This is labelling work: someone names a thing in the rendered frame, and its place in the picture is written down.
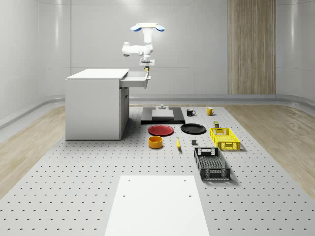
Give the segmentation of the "white board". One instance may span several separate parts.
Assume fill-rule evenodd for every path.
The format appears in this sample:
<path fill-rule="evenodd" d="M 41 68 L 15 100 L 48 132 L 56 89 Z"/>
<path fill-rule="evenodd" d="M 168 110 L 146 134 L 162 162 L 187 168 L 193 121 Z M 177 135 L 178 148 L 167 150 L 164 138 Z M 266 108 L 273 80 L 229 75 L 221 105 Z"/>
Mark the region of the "white board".
<path fill-rule="evenodd" d="M 121 176 L 105 236 L 209 236 L 194 176 Z"/>

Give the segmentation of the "black plate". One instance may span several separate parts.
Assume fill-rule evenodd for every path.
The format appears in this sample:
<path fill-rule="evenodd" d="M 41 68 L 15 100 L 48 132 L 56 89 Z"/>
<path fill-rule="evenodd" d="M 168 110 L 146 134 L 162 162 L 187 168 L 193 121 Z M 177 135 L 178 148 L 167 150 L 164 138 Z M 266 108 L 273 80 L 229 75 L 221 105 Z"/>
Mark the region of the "black plate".
<path fill-rule="evenodd" d="M 186 123 L 181 126 L 181 130 L 188 134 L 198 135 L 206 132 L 206 128 L 203 125 L 196 123 Z"/>

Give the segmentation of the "black stove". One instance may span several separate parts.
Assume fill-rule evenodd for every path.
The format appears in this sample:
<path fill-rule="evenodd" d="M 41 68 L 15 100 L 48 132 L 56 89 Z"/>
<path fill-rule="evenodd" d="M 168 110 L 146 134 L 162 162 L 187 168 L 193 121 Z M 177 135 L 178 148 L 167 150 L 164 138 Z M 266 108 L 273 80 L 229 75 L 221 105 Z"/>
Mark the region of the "black stove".
<path fill-rule="evenodd" d="M 144 107 L 141 124 L 185 124 L 181 108 L 160 106 Z"/>

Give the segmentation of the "white cabinet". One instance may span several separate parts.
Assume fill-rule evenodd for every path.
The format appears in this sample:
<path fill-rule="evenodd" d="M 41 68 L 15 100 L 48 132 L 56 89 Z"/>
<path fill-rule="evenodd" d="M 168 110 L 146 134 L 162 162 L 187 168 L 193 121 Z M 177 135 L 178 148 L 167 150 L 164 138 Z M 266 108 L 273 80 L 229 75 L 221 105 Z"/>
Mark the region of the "white cabinet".
<path fill-rule="evenodd" d="M 128 69 L 86 69 L 65 81 L 65 138 L 119 140 L 120 80 Z"/>

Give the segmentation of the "yellow bowl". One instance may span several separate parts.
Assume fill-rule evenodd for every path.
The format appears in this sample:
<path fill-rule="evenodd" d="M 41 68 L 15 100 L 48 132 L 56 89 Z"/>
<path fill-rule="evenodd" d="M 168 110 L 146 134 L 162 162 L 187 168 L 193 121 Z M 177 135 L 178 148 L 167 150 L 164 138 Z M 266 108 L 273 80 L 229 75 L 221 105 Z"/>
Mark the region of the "yellow bowl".
<path fill-rule="evenodd" d="M 150 136 L 148 142 L 150 148 L 158 149 L 163 146 L 163 138 L 161 136 Z"/>

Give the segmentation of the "white drawer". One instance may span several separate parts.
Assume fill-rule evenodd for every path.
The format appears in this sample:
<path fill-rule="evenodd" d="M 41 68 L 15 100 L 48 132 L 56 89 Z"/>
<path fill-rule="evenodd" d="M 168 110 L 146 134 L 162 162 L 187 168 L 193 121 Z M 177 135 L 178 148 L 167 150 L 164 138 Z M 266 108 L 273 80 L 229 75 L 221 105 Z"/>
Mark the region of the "white drawer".
<path fill-rule="evenodd" d="M 120 79 L 120 87 L 146 88 L 148 81 L 151 79 L 147 71 L 129 71 Z"/>

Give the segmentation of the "dark grey basket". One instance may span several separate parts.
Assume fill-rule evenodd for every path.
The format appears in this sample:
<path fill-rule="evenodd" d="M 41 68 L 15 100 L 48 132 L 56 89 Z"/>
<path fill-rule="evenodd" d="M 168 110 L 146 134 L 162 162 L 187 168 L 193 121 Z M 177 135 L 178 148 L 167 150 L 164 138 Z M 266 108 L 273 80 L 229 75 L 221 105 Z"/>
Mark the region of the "dark grey basket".
<path fill-rule="evenodd" d="M 202 179 L 230 179 L 230 166 L 217 147 L 195 147 L 194 157 Z"/>

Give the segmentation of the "red plate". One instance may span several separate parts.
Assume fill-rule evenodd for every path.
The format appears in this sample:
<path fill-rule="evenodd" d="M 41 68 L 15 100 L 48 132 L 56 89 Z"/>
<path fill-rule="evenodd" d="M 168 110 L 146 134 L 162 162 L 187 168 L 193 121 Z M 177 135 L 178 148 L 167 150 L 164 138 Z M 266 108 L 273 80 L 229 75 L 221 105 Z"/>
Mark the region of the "red plate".
<path fill-rule="evenodd" d="M 154 136 L 168 136 L 174 133 L 174 129 L 169 125 L 153 125 L 148 132 Z"/>

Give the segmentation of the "yellow basket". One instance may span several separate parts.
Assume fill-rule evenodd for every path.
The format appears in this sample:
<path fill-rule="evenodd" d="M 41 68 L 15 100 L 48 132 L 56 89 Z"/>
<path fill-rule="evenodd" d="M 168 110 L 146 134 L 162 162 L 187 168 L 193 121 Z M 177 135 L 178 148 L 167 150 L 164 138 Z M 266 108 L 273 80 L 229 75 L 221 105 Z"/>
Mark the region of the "yellow basket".
<path fill-rule="evenodd" d="M 240 150 L 240 140 L 230 128 L 210 128 L 215 147 L 221 150 Z"/>

